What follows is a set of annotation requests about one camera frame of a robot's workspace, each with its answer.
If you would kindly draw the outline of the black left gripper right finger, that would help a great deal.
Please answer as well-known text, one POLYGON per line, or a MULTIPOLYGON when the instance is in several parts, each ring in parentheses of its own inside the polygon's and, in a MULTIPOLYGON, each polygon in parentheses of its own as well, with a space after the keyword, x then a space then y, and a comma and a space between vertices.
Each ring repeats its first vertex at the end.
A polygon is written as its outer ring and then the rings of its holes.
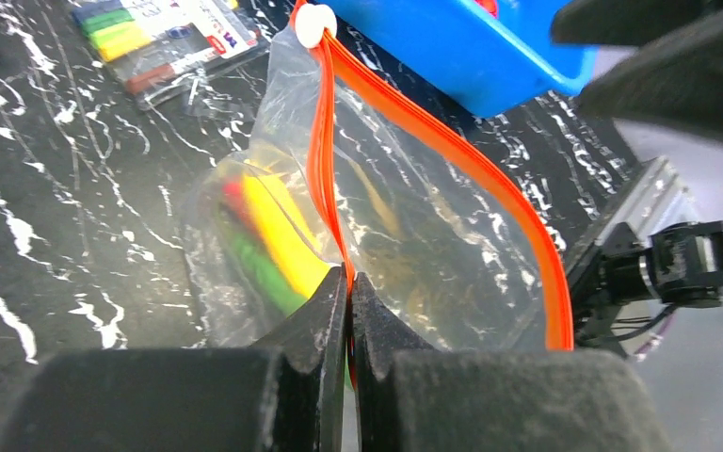
POLYGON ((599 350, 439 351, 359 274, 352 334, 363 451, 668 451, 636 373, 599 350))

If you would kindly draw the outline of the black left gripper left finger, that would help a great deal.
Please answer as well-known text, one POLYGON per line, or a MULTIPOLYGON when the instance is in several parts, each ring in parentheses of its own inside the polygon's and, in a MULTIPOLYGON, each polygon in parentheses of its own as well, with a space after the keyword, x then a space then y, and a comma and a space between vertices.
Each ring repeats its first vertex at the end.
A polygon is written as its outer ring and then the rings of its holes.
POLYGON ((87 350, 43 364, 0 451, 338 451, 347 280, 246 347, 87 350))

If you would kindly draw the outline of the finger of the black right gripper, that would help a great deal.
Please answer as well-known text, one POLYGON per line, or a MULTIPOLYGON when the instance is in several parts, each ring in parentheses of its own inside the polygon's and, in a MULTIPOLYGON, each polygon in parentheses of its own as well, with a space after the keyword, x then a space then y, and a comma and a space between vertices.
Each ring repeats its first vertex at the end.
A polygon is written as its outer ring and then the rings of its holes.
POLYGON ((723 1, 572 1, 551 37, 634 48, 581 90, 580 113, 723 141, 723 1))

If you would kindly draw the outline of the green vegetable toy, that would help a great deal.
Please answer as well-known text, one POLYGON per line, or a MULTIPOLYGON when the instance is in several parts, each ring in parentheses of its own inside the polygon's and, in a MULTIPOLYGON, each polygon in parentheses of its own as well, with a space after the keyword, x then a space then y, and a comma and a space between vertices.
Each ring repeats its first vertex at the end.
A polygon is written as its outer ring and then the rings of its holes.
POLYGON ((254 288, 283 315, 293 314, 307 301, 291 287, 265 249, 250 235, 242 231, 228 233, 228 248, 254 288))

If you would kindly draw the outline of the yellow banana toy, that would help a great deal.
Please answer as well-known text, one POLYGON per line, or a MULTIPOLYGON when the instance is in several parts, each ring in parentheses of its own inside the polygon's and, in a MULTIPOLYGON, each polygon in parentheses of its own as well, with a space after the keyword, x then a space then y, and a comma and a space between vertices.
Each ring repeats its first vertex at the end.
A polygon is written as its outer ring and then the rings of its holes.
POLYGON ((310 298, 329 272, 297 203, 275 175, 243 175, 242 196, 273 262, 296 293, 310 298))

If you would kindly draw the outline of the red chili pepper toy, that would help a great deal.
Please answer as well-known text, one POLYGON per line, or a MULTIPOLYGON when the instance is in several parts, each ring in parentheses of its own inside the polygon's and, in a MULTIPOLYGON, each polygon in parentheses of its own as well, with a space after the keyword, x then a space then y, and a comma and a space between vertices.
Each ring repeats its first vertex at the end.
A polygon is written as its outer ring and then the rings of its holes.
POLYGON ((238 181, 228 181, 222 185, 223 203, 246 228, 252 225, 249 219, 243 189, 238 181))

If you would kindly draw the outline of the clear zip top bag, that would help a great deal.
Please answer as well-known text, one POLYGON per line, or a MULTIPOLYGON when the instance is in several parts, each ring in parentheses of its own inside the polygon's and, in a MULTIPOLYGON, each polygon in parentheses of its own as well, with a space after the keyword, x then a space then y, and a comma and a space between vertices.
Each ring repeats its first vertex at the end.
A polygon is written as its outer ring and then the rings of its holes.
POLYGON ((277 176, 318 256, 440 349, 570 350, 570 292, 554 241, 521 191, 465 138, 354 57, 323 5, 298 2, 271 42, 246 149, 194 188, 182 239, 208 337, 248 345, 283 315, 241 270, 228 233, 270 256, 222 185, 277 176))

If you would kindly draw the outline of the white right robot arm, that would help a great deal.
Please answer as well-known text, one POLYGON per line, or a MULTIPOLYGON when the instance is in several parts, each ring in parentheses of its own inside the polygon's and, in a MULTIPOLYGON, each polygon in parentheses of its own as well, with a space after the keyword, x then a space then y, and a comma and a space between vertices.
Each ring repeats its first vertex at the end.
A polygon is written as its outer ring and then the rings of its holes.
MULTIPOLYGON (((559 43, 632 46, 634 54, 579 94, 589 115, 642 121, 723 140, 723 1, 574 1, 554 16, 559 43)), ((723 220, 681 222, 648 246, 626 222, 593 243, 568 274, 574 340, 580 347, 622 341, 612 327, 621 308, 656 299, 651 330, 681 308, 723 298, 723 220)))

